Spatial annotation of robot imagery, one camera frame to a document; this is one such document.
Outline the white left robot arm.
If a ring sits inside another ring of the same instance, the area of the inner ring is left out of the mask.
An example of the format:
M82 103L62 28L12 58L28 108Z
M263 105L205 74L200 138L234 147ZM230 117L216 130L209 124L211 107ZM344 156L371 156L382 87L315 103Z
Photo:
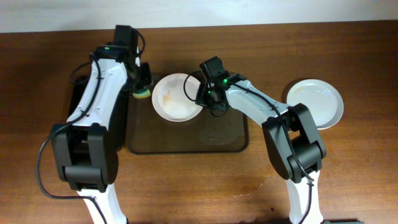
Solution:
M150 95L150 71L140 61L142 49L101 45L90 55L90 74L79 102L65 124L51 130L59 178L77 192L94 223L127 223L116 195L118 151L123 144L129 95Z

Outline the light grey plate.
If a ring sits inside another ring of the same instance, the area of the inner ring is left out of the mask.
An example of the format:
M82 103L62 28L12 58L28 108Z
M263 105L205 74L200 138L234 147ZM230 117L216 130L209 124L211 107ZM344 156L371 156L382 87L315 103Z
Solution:
M319 130L336 125L344 112L343 99L337 89L317 79L306 79L294 84L287 93L286 103L291 106L304 104Z

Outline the green and yellow sponge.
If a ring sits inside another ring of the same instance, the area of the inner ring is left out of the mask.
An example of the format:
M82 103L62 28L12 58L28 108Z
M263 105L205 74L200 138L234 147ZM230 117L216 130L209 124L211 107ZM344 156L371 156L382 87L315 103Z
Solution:
M151 92L148 88L143 88L143 89L139 89L139 90L134 90L132 93L132 96L135 99L141 100L141 99L150 97Z

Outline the cream white plate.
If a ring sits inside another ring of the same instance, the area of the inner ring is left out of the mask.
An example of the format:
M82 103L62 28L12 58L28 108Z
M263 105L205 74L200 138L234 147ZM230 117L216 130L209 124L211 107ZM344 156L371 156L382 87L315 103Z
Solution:
M196 117L203 109L187 95L196 97L200 82L185 73L174 73L163 77L152 91L152 106L159 116L173 122L184 122Z

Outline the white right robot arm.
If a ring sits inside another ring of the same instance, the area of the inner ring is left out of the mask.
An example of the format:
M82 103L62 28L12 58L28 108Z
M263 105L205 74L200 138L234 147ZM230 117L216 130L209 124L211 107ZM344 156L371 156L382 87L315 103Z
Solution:
M323 223L318 178L325 145L310 110L290 106L256 89L243 75L205 75L195 99L210 110L233 108L261 126L269 160L287 184L291 223Z

